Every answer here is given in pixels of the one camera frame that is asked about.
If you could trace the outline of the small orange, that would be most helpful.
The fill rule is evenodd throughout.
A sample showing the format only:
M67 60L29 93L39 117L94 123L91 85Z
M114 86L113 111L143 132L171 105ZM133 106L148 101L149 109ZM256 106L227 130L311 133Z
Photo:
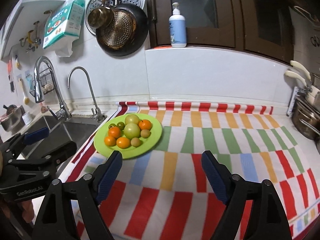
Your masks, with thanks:
M108 136L109 137L114 137L115 139L118 139L119 137L122 136L121 130L117 126L113 126L108 129Z

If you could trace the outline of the dark green small tomato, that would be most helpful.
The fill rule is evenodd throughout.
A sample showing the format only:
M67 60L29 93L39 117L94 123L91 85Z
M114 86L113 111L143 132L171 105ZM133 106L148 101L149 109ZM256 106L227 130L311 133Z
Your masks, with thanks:
M122 131L125 128L125 123L124 122L118 122L117 127Z

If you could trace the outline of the large green apple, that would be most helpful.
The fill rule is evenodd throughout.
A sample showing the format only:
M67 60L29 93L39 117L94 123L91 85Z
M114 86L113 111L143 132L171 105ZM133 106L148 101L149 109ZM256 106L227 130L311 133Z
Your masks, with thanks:
M123 132L125 137L127 137L130 140L133 138L140 137L140 127L134 123L125 125Z

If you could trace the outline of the small yellow-green fruit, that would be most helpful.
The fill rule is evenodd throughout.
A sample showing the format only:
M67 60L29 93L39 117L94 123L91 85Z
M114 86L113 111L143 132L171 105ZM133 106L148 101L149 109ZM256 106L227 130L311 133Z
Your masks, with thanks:
M133 147L139 147L142 144L139 138L132 138L130 142Z

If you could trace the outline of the yellow round fruit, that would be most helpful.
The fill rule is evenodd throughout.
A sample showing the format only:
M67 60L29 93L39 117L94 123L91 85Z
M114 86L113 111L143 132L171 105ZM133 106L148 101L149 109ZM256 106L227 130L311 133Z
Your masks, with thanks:
M136 114L128 114L125 117L125 124L136 124L138 125L140 122L140 118Z

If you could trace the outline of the small tan round fruit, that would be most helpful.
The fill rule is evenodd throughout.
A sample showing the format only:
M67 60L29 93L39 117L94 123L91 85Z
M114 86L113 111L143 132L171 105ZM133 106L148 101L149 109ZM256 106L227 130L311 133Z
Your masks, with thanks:
M143 129L140 132L140 136L143 138L148 138L151 135L151 132L148 129Z

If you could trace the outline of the large stemmed orange mandarin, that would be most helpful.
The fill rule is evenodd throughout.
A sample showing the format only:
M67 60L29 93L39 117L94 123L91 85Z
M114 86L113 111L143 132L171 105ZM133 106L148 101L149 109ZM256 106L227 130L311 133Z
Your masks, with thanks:
M150 130L150 129L152 129L152 123L148 119L140 120L140 122L138 123L138 126L140 127L141 130L145 130L145 129L146 130Z

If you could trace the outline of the tall chrome kitchen faucet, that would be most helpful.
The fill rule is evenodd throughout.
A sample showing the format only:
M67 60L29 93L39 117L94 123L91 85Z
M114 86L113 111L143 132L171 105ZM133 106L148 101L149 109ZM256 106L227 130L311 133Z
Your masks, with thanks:
M49 81L42 83L42 75L40 74L40 66L44 63L47 66L47 69L49 71ZM44 102L44 91L43 88L45 88L45 91L48 92L50 88L53 88L56 92L57 99L59 101L59 107L60 109L57 112L54 112L49 106L47 106L48 111L52 114L52 116L56 120L60 120L61 118L64 118L66 121L69 120L72 115L67 107L66 102L63 99L59 83L57 81L56 75L55 75L55 69L53 67L52 62L48 57L41 56L39 57L35 62L34 67L34 91L35 91L35 102L36 103L42 103Z

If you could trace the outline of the stainless steel sink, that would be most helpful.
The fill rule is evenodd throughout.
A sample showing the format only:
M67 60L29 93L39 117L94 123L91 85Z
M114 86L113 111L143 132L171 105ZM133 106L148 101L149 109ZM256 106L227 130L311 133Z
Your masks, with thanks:
M69 141L75 142L77 148L80 148L98 126L99 124L91 118L72 117L68 121L58 121L52 116L43 116L28 127L27 132L31 133L41 128L48 128L49 137L26 146L22 151L22 156L26 159L39 159L50 150Z

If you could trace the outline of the lime green plate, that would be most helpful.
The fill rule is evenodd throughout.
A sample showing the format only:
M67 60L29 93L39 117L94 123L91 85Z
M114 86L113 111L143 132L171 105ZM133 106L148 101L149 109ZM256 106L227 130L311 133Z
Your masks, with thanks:
M124 114L118 117L115 117L111 119L110 121L107 121L105 124L101 125L95 136L94 136L94 146L98 153L105 157L109 157L113 151L119 151L123 159L132 159L136 158L140 155L143 155L144 153L151 150L159 141L159 139L162 136L163 128L161 126L161 123L154 118L153 116L144 114L144 113L135 113L136 116L138 116L140 119L146 119L149 120L152 124L151 128L151 134L148 138L141 138L142 144L139 147L133 147L130 146L128 148L122 149L119 148L117 145L114 146L108 146L105 144L104 139L108 136L108 127L110 124L117 124L120 121L125 121L125 118L129 114Z

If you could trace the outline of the stainless steel pot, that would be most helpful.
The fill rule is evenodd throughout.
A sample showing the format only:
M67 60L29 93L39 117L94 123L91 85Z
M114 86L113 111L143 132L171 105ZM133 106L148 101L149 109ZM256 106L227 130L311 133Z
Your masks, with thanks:
M296 97L291 120L304 137L314 141L319 139L319 115L299 97Z

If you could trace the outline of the teal white paper package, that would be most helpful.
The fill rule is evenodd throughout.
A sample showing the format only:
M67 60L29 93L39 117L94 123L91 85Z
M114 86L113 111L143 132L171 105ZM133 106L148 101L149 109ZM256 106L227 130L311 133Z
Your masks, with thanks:
M80 37L85 0L69 0L50 16L44 29L43 49L59 57L72 55L72 43Z

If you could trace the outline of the copper perforated strainer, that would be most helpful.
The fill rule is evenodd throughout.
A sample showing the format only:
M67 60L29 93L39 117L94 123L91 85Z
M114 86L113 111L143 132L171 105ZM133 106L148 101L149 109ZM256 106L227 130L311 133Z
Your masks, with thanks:
M111 22L95 31L97 42L101 48L118 50L129 42L135 28L134 19L128 12L116 10Z

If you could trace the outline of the brass small ladle pot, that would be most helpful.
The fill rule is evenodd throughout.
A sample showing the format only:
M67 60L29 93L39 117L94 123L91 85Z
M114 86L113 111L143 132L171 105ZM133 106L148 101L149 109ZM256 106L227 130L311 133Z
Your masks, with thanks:
M93 9L87 18L88 25L91 28L98 29L108 26L114 17L114 12L106 6L107 0L102 0L101 6Z

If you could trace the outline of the dark wooden window frame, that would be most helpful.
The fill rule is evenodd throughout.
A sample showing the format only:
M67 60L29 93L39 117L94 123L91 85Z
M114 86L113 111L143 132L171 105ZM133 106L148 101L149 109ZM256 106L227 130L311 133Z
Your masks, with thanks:
M146 0L152 47L170 44L174 3L185 17L187 45L293 59L293 25L285 0Z

